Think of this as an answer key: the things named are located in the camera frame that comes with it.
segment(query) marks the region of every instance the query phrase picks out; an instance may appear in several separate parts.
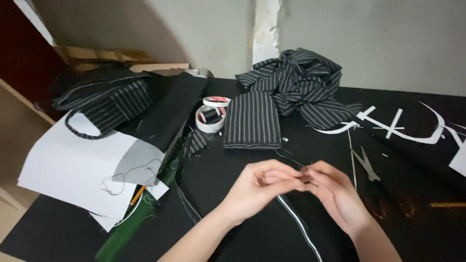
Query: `scissors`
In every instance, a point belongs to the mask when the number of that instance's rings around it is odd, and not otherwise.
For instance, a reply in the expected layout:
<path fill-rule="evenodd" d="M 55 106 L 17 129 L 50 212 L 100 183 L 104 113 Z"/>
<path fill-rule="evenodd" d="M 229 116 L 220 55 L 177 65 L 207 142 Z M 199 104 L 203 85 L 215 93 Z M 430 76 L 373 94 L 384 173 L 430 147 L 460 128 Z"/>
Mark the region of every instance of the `scissors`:
<path fill-rule="evenodd" d="M 369 192 L 364 198 L 366 207 L 378 218 L 387 218 L 388 205 L 396 206 L 405 217 L 414 215 L 414 207 L 409 198 L 404 194 L 391 193 L 381 182 L 380 177 L 374 172 L 367 158 L 364 148 L 361 146 L 363 158 L 361 158 L 352 148 L 351 152 L 364 167 L 369 178 Z"/>

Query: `table surface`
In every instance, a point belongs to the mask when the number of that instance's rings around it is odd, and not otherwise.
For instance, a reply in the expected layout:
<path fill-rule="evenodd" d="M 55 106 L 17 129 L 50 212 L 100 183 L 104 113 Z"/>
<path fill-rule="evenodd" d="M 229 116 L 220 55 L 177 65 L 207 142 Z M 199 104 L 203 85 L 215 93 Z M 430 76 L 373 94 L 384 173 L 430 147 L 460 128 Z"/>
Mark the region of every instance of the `table surface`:
<path fill-rule="evenodd" d="M 244 92 L 235 80 L 213 79 L 202 96 L 235 97 Z M 178 88 L 189 88 L 189 85 Z M 435 115 L 417 99 L 450 121 L 466 126 L 466 98 L 383 90 L 340 88 L 342 103 L 374 105 L 370 117 L 390 125 L 398 108 L 403 114 L 397 126 L 412 137 L 429 137 L 435 130 Z M 427 145 L 372 129 L 368 121 L 354 118 L 364 128 L 350 129 L 353 148 L 363 146 L 374 171 L 391 191 L 407 194 L 415 206 L 412 218 L 391 210 L 379 221 L 404 261 L 459 261 L 466 257 L 466 209 L 431 209 L 430 202 L 465 201 L 466 178 L 448 167 L 458 146 L 448 132 L 445 139 Z M 325 160 L 352 179 L 347 132 L 322 134 L 310 127 L 298 112 L 280 117 L 283 148 L 293 160 L 308 165 Z M 296 163 L 274 151 L 222 149 L 223 137 L 216 134 L 192 158 L 178 178 L 188 200 L 205 216 L 221 202 L 247 163 L 277 159 L 299 169 Z M 367 174 L 356 161 L 358 193 L 364 197 Z M 350 239 L 333 222 L 320 202 L 310 193 L 286 195 L 309 228 L 311 241 L 324 261 L 354 261 L 357 255 Z M 155 217 L 147 218 L 118 257 L 118 261 L 155 261 L 190 228 L 193 222 L 175 190 L 169 190 L 157 206 Z M 27 262 L 94 261 L 94 255 L 108 239 L 85 210 L 39 196 L 0 245 L 0 251 Z M 227 234 L 211 261 L 316 261 L 299 228 L 276 201 Z"/>

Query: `white wall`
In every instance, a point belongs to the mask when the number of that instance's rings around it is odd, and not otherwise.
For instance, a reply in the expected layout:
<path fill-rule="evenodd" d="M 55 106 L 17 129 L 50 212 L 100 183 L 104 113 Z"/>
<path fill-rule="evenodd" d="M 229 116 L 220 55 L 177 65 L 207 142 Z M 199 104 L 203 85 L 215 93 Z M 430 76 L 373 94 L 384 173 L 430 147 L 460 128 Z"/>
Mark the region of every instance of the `white wall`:
<path fill-rule="evenodd" d="M 143 49 L 234 78 L 252 64 L 254 0 L 33 0 L 59 45 Z"/>
<path fill-rule="evenodd" d="M 343 67 L 342 86 L 466 96 L 466 0 L 285 0 L 280 50 Z"/>

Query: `forearm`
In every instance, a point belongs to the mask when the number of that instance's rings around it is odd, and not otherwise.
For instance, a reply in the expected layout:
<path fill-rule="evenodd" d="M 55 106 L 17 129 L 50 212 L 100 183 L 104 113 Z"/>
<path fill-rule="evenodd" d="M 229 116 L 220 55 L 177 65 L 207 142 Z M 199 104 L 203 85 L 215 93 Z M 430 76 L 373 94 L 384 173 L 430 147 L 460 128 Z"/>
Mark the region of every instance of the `forearm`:
<path fill-rule="evenodd" d="M 228 220 L 223 212 L 216 208 L 186 233 L 158 261 L 207 261 L 223 237 L 236 225 L 238 223 Z"/>
<path fill-rule="evenodd" d="M 395 247 L 379 224 L 373 220 L 367 227 L 351 236 L 361 262 L 401 261 Z"/>

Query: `green fabric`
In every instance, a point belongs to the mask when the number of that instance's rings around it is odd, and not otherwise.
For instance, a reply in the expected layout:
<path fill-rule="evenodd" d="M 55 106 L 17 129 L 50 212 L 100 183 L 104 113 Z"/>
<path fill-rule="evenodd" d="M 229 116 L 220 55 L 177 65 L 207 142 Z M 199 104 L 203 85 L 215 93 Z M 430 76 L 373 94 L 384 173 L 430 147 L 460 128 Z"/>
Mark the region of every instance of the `green fabric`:
<path fill-rule="evenodd" d="M 166 175 L 163 176 L 161 181 L 167 186 L 171 184 L 175 179 L 177 168 L 178 159 L 175 159 L 171 162 L 170 166 L 167 167 Z M 156 202 L 157 200 L 155 200 L 155 198 L 153 198 L 147 190 L 144 190 L 142 194 L 142 200 L 139 203 L 139 206 L 137 206 L 137 209 L 125 222 L 111 230 L 110 233 L 112 235 L 100 248 L 95 258 L 99 262 L 115 261 L 115 259 L 126 246 L 130 238 L 134 235 L 136 230 L 142 224 L 144 219 L 147 218 L 149 215 L 153 214 L 154 208 L 157 206 L 154 205 L 154 203 Z"/>

